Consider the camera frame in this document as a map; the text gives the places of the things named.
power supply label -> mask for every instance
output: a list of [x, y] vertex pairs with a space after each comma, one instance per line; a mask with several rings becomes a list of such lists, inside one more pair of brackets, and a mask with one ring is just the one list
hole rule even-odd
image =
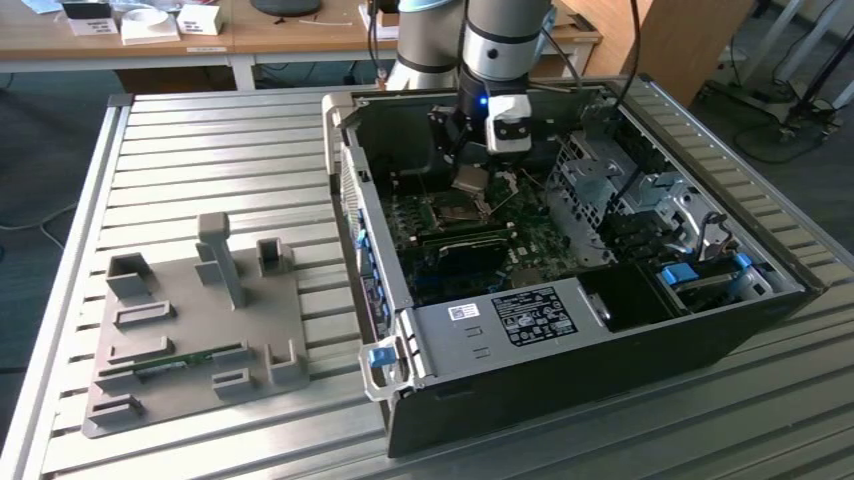
[[578, 332], [553, 287], [494, 298], [492, 305], [517, 347]]

blue clip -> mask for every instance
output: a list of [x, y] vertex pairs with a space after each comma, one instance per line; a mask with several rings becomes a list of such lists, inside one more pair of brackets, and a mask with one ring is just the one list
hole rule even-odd
[[697, 272], [687, 263], [675, 263], [665, 267], [662, 277], [665, 277], [667, 285], [675, 285], [677, 283], [697, 280], [699, 275], [697, 275]]
[[735, 255], [734, 260], [738, 266], [742, 267], [742, 270], [746, 269], [750, 265], [753, 265], [753, 260], [750, 259], [746, 253], [738, 253]]
[[394, 347], [378, 347], [368, 351], [368, 365], [371, 368], [394, 365], [398, 361]]

circuit board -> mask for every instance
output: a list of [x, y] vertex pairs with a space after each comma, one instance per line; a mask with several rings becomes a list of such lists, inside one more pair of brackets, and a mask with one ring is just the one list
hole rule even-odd
[[383, 211], [416, 305], [566, 278], [579, 265], [553, 224], [541, 181], [498, 172], [472, 194], [394, 196]]

white box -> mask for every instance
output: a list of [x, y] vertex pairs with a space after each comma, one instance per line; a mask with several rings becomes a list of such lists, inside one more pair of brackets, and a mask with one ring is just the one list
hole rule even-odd
[[76, 36], [119, 33], [119, 27], [112, 18], [87, 18], [86, 20], [72, 20], [69, 18], [68, 26], [71, 26], [71, 31]]
[[164, 22], [151, 26], [127, 20], [122, 21], [122, 43], [124, 45], [178, 42], [180, 39], [172, 15], [167, 16]]
[[178, 14], [178, 28], [184, 34], [219, 35], [223, 17], [216, 5], [184, 5]]

aluminum table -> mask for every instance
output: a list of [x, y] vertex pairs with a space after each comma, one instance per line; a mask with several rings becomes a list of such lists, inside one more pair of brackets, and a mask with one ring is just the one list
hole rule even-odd
[[[851, 256], [651, 84], [634, 101], [831, 287], [713, 367], [410, 458], [384, 455], [356, 364], [320, 98], [335, 89], [112, 99], [0, 478], [841, 478], [854, 474]], [[311, 385], [91, 440], [80, 433], [108, 257], [195, 255], [198, 213], [231, 247], [294, 247]]]

